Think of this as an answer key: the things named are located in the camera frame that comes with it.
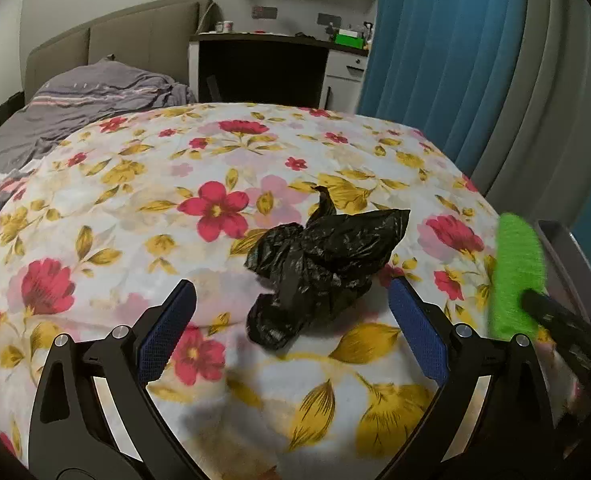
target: wall socket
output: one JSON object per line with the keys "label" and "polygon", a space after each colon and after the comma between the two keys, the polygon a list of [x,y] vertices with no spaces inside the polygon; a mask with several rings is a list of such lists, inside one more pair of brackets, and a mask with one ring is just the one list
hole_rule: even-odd
{"label": "wall socket", "polygon": [[253,6],[251,17],[254,20],[275,20],[277,18],[277,7]]}
{"label": "wall socket", "polygon": [[342,26],[342,17],[320,12],[318,14],[318,25],[330,25],[334,28],[340,28]]}

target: floral bedsheet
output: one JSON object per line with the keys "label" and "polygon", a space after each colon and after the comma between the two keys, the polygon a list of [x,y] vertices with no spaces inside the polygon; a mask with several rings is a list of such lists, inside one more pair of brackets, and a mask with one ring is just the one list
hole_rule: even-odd
{"label": "floral bedsheet", "polygon": [[[284,356],[245,333],[265,230],[409,208],[371,290]],[[435,392],[387,306],[405,274],[486,334],[497,215],[421,132],[308,108],[202,104],[128,114],[64,140],[0,213],[0,437],[25,463],[35,388],[60,332],[103,338],[191,280],[198,308],[149,393],[213,479],[375,478]],[[136,456],[106,383],[99,395]]]}

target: black plastic bag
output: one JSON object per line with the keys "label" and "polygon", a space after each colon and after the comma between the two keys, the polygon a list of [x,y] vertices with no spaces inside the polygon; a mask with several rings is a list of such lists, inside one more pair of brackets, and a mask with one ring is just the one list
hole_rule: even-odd
{"label": "black plastic bag", "polygon": [[285,346],[313,322],[334,319],[371,287],[402,240],[409,210],[336,215],[327,188],[306,227],[291,223],[264,233],[245,266],[269,280],[246,318],[252,341],[269,350]]}

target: blue gripper pad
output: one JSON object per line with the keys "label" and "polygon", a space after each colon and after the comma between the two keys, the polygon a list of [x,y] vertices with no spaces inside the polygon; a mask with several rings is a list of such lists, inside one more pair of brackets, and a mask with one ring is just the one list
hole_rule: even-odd
{"label": "blue gripper pad", "polygon": [[424,375],[442,386],[448,377],[447,347],[400,280],[392,280],[389,287],[389,308]]}
{"label": "blue gripper pad", "polygon": [[182,280],[162,304],[163,313],[142,342],[138,351],[140,384],[156,381],[191,321],[197,304],[195,286]]}

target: gray headboard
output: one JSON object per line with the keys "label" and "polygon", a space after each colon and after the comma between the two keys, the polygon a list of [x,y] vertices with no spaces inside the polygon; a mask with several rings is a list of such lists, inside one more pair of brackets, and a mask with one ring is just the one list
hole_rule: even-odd
{"label": "gray headboard", "polygon": [[34,48],[26,60],[24,95],[51,77],[104,56],[188,84],[188,41],[208,30],[213,0],[157,0],[83,23]]}

